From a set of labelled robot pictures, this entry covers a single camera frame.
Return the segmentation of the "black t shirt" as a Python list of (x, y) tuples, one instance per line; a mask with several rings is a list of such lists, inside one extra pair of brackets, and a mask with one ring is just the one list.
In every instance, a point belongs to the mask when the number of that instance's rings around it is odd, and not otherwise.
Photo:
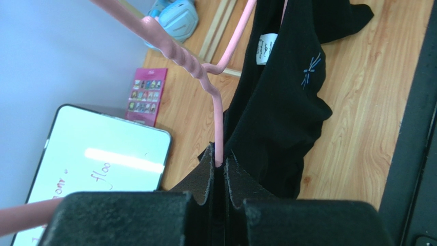
[(224, 112), (224, 155), (279, 198), (298, 197), (304, 156), (332, 115), (318, 97), (322, 44), (362, 30), (371, 8), (350, 1), (258, 1), (239, 84)]

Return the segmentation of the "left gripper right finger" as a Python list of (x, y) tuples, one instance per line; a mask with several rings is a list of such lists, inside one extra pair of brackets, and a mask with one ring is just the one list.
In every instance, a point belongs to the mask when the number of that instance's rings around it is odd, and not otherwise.
[(393, 245), (362, 201), (280, 199), (237, 162), (224, 163), (226, 245)]

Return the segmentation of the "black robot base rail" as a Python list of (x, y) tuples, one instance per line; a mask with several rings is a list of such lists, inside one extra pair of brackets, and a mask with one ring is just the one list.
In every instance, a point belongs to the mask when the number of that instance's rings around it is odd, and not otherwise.
[(436, 245), (436, 6), (379, 208), (394, 245)]

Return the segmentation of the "pink wire hanger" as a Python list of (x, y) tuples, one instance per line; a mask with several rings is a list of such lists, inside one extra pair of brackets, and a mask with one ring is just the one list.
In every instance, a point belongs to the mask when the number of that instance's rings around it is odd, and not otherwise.
[[(225, 71), (242, 37), (256, 2), (247, 2), (231, 40), (216, 65), (200, 63), (198, 58), (177, 43), (155, 18), (151, 16), (139, 18), (120, 1), (93, 0), (93, 3), (137, 36), (156, 47), (165, 58), (184, 68), (192, 77), (198, 79), (202, 88), (212, 96), (215, 130), (214, 161), (216, 168), (221, 167), (224, 162), (223, 102), (219, 90), (210, 82), (208, 74), (219, 75)], [(15, 234), (48, 224), (61, 201), (62, 198), (55, 198), (2, 209), (1, 236)]]

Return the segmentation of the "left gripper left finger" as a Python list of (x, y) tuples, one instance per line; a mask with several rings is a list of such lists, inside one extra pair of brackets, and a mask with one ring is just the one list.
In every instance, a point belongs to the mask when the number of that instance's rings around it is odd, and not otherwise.
[(76, 192), (40, 245), (213, 245), (214, 147), (169, 191)]

